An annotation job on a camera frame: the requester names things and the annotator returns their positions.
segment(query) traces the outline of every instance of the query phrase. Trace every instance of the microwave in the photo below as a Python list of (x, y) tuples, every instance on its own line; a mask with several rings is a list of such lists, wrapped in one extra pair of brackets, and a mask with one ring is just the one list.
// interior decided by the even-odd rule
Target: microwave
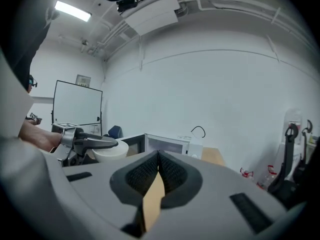
[(196, 138), (191, 132), (188, 134), (148, 132), (119, 138), (118, 140), (128, 144), (129, 151), (127, 156), (164, 150), (196, 159), (201, 159), (202, 157), (202, 140)]

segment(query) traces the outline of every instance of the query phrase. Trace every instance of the ceiling light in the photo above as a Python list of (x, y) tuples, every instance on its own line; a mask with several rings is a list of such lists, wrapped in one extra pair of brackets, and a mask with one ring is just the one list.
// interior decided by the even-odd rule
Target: ceiling light
[(83, 20), (87, 22), (89, 18), (91, 17), (91, 14), (88, 12), (85, 12), (83, 10), (80, 10), (76, 7), (73, 7), (67, 3), (57, 1), (55, 4), (55, 9), (61, 12), (64, 12), (66, 14), (70, 14), (74, 17), (79, 18), (80, 20)]

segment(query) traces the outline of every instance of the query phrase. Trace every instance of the black shirt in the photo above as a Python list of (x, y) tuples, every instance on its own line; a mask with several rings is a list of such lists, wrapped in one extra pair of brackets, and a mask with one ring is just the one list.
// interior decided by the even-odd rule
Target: black shirt
[(20, 83), (28, 89), (30, 65), (47, 36), (51, 21), (57, 16), (57, 0), (15, 0), (5, 13), (1, 49)]

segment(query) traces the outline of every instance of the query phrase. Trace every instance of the wooden table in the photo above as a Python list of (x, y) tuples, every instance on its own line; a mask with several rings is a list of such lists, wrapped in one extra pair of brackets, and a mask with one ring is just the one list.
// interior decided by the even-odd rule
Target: wooden table
[[(225, 162), (217, 148), (204, 147), (201, 160), (208, 163), (225, 166)], [(165, 187), (158, 173), (143, 198), (143, 215), (146, 231), (152, 227), (160, 214), (161, 199), (165, 196)]]

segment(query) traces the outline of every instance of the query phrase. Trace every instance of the white wall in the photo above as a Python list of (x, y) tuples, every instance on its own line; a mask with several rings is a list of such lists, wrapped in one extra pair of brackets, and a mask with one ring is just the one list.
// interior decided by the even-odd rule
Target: white wall
[(319, 61), (292, 35), (239, 12), (179, 20), (143, 37), (142, 71), (137, 41), (105, 65), (108, 129), (119, 125), (129, 136), (200, 125), (203, 145), (219, 148), (238, 171), (272, 161), (287, 109), (301, 109), (303, 124), (320, 124)]
[(57, 80), (76, 83), (77, 75), (90, 77), (90, 88), (100, 90), (104, 81), (102, 60), (79, 50), (46, 39), (34, 56), (30, 74), (38, 82), (30, 95), (35, 103), (30, 109), (42, 118), (40, 128), (51, 131), (51, 111)]

